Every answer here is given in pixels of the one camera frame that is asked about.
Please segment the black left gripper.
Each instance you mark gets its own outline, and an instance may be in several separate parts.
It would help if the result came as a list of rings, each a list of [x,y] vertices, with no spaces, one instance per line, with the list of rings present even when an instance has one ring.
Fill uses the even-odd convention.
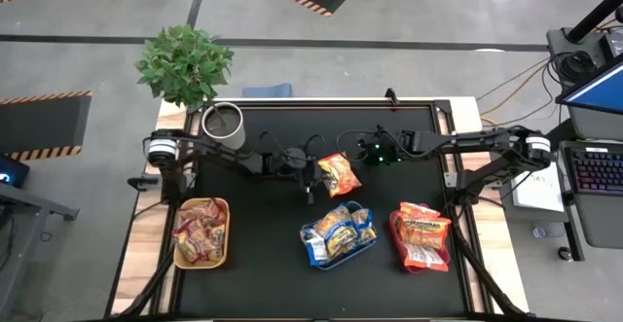
[[[331,169],[328,161],[318,161],[317,164],[322,170]],[[315,157],[300,147],[290,147],[277,154],[266,154],[265,176],[269,179],[296,182],[306,194],[308,205],[314,203],[312,189],[316,185],[336,186],[336,181],[330,178],[316,180]]]

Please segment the orange chicken ramen packet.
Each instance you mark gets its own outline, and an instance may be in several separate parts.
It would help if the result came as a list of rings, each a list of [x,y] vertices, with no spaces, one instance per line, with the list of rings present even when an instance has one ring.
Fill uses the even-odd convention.
[[[402,201],[399,205],[399,211],[414,218],[434,219],[440,216],[438,211],[430,209],[425,203],[416,204]]]
[[[351,170],[350,162],[341,154],[336,153],[320,161],[328,161],[331,166],[330,170],[322,170],[320,168],[323,178],[330,178],[336,181],[335,187],[326,187],[330,197],[345,195],[362,186]]]
[[[403,267],[409,272],[420,272],[426,269],[448,271],[450,256],[445,249],[401,243]]]
[[[446,246],[452,222],[446,218],[422,218],[399,212],[397,233],[402,242],[441,250]]]

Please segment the blue grey plastic bin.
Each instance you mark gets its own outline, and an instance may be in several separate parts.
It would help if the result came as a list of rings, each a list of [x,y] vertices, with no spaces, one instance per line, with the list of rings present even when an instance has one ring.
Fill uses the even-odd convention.
[[[348,201],[348,202],[343,202],[343,203],[341,203],[340,205],[344,205],[344,206],[348,209],[348,211],[349,211],[349,213],[350,213],[350,216],[351,216],[351,213],[352,213],[352,212],[354,212],[354,211],[356,211],[356,210],[358,210],[358,209],[361,209],[361,208],[366,208],[366,207],[363,207],[360,203],[358,203],[358,202],[356,202],[356,201]],[[317,221],[315,221],[315,222],[313,222],[313,223],[310,223],[310,224],[305,224],[305,225],[303,225],[303,226],[302,226],[302,228],[304,228],[304,227],[313,227],[313,225],[314,225]],[[375,240],[373,240],[373,241],[368,242],[368,243],[370,243],[370,246],[369,246],[367,249],[371,248],[371,247],[372,247],[372,246],[373,246],[373,245],[377,242],[377,240],[378,240],[378,233],[377,233],[377,230],[376,230],[376,234],[377,234],[377,238],[376,238]],[[336,267],[336,266],[338,266],[338,265],[340,265],[340,264],[343,264],[344,262],[346,262],[346,261],[348,261],[348,260],[350,260],[350,259],[354,258],[356,255],[361,254],[363,251],[365,251],[365,250],[367,250],[367,249],[361,250],[361,251],[357,252],[357,253],[356,253],[356,254],[354,254],[354,255],[351,255],[351,256],[349,256],[349,257],[347,257],[347,258],[343,258],[342,260],[338,260],[338,259],[330,259],[330,261],[329,261],[327,264],[325,264],[325,265],[321,265],[321,266],[318,266],[318,267],[316,267],[316,268],[319,268],[319,269],[322,269],[322,270],[329,270],[329,269],[332,269],[332,268],[334,268],[334,267]]]

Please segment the red plastic bin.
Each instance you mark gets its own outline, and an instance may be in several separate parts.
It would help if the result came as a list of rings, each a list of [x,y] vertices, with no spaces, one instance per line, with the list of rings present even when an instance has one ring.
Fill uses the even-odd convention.
[[[391,238],[392,238],[392,242],[394,244],[394,248],[396,249],[396,252],[398,254],[400,266],[403,269],[405,269],[403,267],[403,261],[402,261],[402,257],[401,257],[401,247],[400,247],[400,244],[403,243],[403,242],[399,239],[399,236],[398,236],[398,226],[397,226],[398,213],[399,213],[398,210],[395,210],[395,211],[390,213],[389,220],[388,220],[388,229],[389,229],[389,232],[391,234]],[[421,272],[424,272],[424,271],[425,270],[420,271],[420,272],[409,272],[409,271],[407,271],[407,272],[409,272],[409,273],[421,273]]]

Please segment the red beef ramen packet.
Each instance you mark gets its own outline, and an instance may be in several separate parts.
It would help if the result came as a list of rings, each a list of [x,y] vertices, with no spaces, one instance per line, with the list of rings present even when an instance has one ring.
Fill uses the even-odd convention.
[[[187,220],[173,231],[176,247],[191,264],[200,258],[201,253],[198,241],[193,238],[193,234],[197,229],[195,220]]]
[[[223,206],[215,199],[209,198],[196,205],[180,209],[177,224],[182,225],[187,221],[198,220],[205,228],[224,225],[227,214]]]
[[[206,227],[200,221],[194,221],[192,239],[195,241],[199,260],[220,261],[224,256],[226,226]]]

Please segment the yellow plastic bin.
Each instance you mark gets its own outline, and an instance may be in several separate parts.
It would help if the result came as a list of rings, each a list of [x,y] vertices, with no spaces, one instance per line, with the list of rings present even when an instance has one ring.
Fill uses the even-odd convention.
[[[229,207],[228,202],[226,200],[224,200],[223,198],[220,198],[220,197],[191,198],[189,200],[186,200],[181,205],[180,209],[187,208],[190,205],[196,205],[198,203],[206,201],[209,198],[213,198],[213,199],[217,200],[223,206],[223,208],[224,208],[224,210],[226,211],[226,214],[227,214],[226,222],[224,224],[226,226],[225,242],[224,242],[224,256],[223,256],[223,258],[220,261],[197,260],[196,262],[191,264],[185,258],[183,253],[176,247],[176,241],[175,241],[175,238],[173,237],[174,238],[173,261],[175,262],[175,265],[178,268],[182,268],[182,269],[212,269],[212,268],[218,268],[219,266],[223,265],[225,263],[225,261],[226,261],[227,254],[228,254],[228,244],[229,244],[230,228],[231,228],[231,226],[230,226],[231,211],[230,211],[230,207]],[[177,229],[180,226],[180,225],[177,224],[179,210],[177,211],[176,216],[175,216],[174,230]]]

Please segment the white paper box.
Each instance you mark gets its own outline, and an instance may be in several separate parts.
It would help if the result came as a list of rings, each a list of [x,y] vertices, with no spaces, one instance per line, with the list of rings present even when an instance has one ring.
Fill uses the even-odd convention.
[[[564,203],[558,167],[554,162],[536,172],[524,172],[511,181],[511,195],[516,206],[563,212]]]

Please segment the green leafy plant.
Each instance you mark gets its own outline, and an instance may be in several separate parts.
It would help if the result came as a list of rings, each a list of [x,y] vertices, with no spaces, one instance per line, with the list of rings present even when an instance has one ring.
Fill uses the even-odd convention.
[[[138,83],[154,97],[190,110],[212,103],[216,87],[226,86],[234,52],[216,38],[190,25],[163,29],[145,42],[142,57],[134,63]]]

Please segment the clear plastic bottle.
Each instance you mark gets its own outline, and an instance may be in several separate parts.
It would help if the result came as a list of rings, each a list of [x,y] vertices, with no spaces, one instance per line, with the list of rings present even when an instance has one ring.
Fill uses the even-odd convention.
[[[561,224],[549,223],[545,225],[536,225],[532,229],[532,234],[537,239],[559,238],[566,235],[566,230]]]

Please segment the black stand leg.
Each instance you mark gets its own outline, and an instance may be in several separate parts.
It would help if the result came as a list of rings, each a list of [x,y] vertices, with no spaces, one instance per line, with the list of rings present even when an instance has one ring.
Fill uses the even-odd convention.
[[[566,119],[559,123],[547,133],[547,138],[555,144],[559,144],[562,141],[577,140],[578,135],[575,131],[572,119]]]

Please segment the laptop with backlit keyboard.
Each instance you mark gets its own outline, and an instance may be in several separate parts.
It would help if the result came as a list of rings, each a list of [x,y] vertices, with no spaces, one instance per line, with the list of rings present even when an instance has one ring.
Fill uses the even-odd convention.
[[[561,151],[587,243],[623,250],[623,144],[565,141]]]

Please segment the computer monitor blue screen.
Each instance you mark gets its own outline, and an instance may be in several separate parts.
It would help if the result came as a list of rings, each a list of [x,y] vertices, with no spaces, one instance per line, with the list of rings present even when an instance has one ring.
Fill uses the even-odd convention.
[[[623,115],[623,57],[600,69],[584,83],[566,89],[555,101],[567,106]]]

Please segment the black stand pole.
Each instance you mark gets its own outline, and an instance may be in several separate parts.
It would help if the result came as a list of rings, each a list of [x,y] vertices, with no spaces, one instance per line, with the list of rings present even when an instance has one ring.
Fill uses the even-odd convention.
[[[573,44],[577,44],[622,4],[623,0],[603,0],[574,28],[566,33],[566,39]]]

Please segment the dark grey side desk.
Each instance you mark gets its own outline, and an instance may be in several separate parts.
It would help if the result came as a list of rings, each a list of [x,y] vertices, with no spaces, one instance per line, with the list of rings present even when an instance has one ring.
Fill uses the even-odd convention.
[[[55,214],[62,216],[65,221],[75,221],[79,209],[31,195],[6,184],[0,184],[0,205],[13,210],[16,224],[7,261],[0,259],[0,322],[3,322],[16,302],[48,216]]]

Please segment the black device blue light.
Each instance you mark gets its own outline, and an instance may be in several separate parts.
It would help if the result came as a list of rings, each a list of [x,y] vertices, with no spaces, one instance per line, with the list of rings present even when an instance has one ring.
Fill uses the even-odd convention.
[[[21,189],[29,171],[27,164],[0,155],[0,183]]]

